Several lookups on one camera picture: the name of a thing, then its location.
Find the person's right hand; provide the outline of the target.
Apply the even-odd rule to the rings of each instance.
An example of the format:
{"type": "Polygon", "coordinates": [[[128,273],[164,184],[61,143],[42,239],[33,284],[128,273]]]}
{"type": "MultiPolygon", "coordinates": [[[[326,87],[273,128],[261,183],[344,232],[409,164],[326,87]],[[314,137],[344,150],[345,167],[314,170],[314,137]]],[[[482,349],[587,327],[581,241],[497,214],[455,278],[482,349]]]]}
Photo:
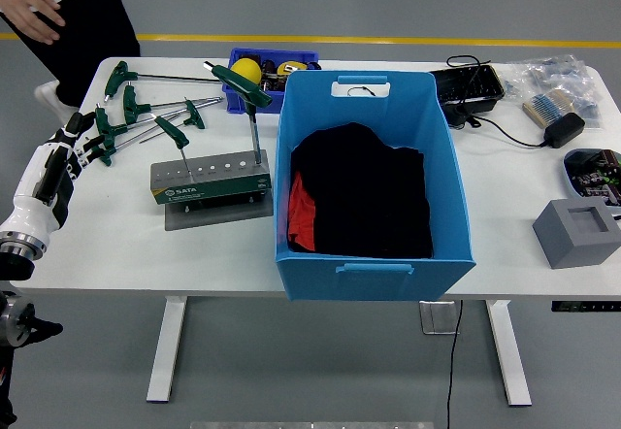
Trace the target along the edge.
{"type": "Polygon", "coordinates": [[[1,0],[1,11],[9,22],[28,38],[52,45],[60,39],[55,26],[64,27],[55,0],[1,0]]]}

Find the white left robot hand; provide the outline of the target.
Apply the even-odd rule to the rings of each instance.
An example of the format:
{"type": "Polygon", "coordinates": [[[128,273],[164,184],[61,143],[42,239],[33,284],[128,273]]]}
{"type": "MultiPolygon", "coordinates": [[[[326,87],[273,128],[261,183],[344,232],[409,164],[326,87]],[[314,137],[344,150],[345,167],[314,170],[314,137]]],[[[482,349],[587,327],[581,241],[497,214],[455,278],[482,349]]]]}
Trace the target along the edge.
{"type": "Polygon", "coordinates": [[[25,245],[39,253],[47,249],[51,233],[66,221],[73,181],[101,155],[100,138],[81,141],[95,117],[94,112],[73,114],[36,148],[17,186],[14,210],[1,225],[3,245],[25,245]]]}

